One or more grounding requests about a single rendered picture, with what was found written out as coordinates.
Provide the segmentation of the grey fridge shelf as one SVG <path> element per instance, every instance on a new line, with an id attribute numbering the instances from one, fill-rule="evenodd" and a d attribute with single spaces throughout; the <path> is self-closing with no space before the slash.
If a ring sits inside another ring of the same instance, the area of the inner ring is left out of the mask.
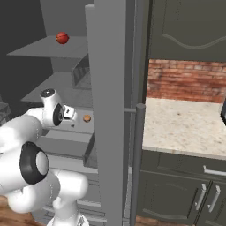
<path id="1" fill-rule="evenodd" d="M 44 129 L 42 133 L 44 135 L 46 135 L 49 131 L 93 133 L 94 132 L 93 112 L 89 110 L 83 110 L 83 109 L 77 109 L 77 112 L 78 112 L 78 118 L 76 121 L 64 119 L 59 126 Z M 84 115 L 90 115 L 91 121 L 86 123 L 83 120 Z"/>
<path id="2" fill-rule="evenodd" d="M 46 88 L 54 88 L 60 95 L 62 101 L 74 108 L 92 108 L 91 76 L 88 72 L 74 86 L 72 76 L 69 72 L 55 72 L 38 87 L 21 99 L 23 102 L 40 102 L 40 92 Z"/>
<path id="3" fill-rule="evenodd" d="M 55 36 L 47 36 L 25 47 L 14 50 L 9 56 L 83 58 L 87 55 L 87 38 L 71 36 L 66 44 L 59 44 Z"/>

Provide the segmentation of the grey fridge drawer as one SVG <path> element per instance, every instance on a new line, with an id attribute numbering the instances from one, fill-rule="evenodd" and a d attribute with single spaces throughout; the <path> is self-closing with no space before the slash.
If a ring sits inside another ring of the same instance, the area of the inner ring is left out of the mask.
<path id="1" fill-rule="evenodd" d="M 91 136 L 89 133 L 49 131 L 40 137 L 37 145 L 47 153 L 52 169 L 97 174 L 98 169 L 83 165 L 83 155 Z"/>

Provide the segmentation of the grey fridge door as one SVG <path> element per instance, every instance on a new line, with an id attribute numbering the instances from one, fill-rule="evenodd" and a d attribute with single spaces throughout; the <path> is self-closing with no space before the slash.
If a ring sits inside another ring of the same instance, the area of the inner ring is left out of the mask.
<path id="1" fill-rule="evenodd" d="M 106 226 L 123 226 L 128 176 L 135 0 L 86 7 L 95 144 Z"/>

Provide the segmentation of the clear fridge door bin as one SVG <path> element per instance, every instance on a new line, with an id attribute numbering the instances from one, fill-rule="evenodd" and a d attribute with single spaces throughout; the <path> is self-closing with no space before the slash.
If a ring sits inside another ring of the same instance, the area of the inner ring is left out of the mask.
<path id="1" fill-rule="evenodd" d="M 87 168 L 97 169 L 97 153 L 95 145 L 95 132 L 87 145 L 87 150 L 83 155 L 83 165 Z"/>

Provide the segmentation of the grey fridge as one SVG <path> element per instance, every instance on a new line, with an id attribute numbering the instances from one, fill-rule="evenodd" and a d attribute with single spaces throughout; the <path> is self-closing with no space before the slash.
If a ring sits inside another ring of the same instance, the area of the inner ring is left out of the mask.
<path id="1" fill-rule="evenodd" d="M 13 109 L 15 117 L 25 114 L 29 109 L 42 108 L 42 100 L 23 102 L 21 99 L 55 72 L 71 73 L 72 68 L 82 58 L 9 56 L 9 53 L 47 36 L 57 37 L 60 32 L 67 33 L 69 37 L 87 38 L 86 7 L 93 3 L 94 0 L 0 0 L 0 95 L 4 98 L 4 105 Z M 148 0 L 135 0 L 132 84 L 130 103 L 124 111 L 135 109 L 138 103 L 145 104 L 148 13 Z M 130 115 L 130 134 L 123 226 L 130 226 L 135 115 L 126 113 Z M 80 213 L 86 217 L 89 226 L 93 221 L 100 221 L 102 226 L 106 226 L 107 218 L 101 205 L 99 173 L 72 172 L 86 176 L 88 181 L 86 195 L 77 201 Z M 50 211 L 52 218 L 54 217 L 51 204 L 41 209 Z"/>

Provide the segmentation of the dark green drawer front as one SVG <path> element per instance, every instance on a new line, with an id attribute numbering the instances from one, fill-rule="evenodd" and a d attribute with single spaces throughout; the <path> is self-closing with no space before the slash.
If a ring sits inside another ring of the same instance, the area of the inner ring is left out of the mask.
<path id="1" fill-rule="evenodd" d="M 147 150 L 142 152 L 141 171 L 144 173 L 202 178 L 226 183 L 226 176 L 210 174 L 205 170 L 226 173 L 226 161 Z"/>

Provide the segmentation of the red apple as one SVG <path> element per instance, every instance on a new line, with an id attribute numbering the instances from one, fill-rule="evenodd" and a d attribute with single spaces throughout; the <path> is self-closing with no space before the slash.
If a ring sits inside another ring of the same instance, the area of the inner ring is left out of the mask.
<path id="1" fill-rule="evenodd" d="M 60 32 L 56 35 L 56 41 L 59 44 L 66 44 L 69 41 L 70 37 L 67 33 L 65 32 Z"/>

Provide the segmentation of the black appliance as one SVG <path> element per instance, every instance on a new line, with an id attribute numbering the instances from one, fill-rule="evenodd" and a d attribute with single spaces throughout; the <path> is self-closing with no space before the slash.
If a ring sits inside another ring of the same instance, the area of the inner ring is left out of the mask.
<path id="1" fill-rule="evenodd" d="M 224 124 L 226 126 L 226 98 L 225 98 L 224 103 L 222 105 L 221 119 L 222 119 L 222 121 L 224 122 Z"/>

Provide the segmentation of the dark green wall cupboard door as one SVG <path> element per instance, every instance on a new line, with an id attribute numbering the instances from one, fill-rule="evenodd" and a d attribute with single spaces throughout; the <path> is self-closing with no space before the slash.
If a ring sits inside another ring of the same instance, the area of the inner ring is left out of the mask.
<path id="1" fill-rule="evenodd" d="M 149 56 L 226 62 L 226 0 L 154 0 Z"/>

